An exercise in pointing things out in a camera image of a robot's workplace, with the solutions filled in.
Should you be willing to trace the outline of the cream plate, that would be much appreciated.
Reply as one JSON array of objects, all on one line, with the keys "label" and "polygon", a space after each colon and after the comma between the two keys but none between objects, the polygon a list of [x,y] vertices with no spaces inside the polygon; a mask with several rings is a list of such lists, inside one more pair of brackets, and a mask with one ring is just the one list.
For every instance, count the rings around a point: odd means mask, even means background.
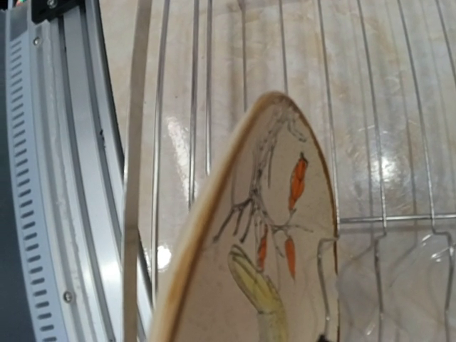
[{"label": "cream plate", "polygon": [[192,205],[150,341],[339,341],[336,206],[288,95],[261,95]]}]

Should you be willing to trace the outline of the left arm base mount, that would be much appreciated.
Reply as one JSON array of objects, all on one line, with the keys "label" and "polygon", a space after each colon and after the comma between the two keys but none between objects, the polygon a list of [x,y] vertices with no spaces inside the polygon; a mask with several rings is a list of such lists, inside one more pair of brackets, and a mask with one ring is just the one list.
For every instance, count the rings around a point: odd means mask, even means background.
[{"label": "left arm base mount", "polygon": [[84,0],[31,0],[31,20],[35,24],[51,21],[67,11],[85,6]]}]

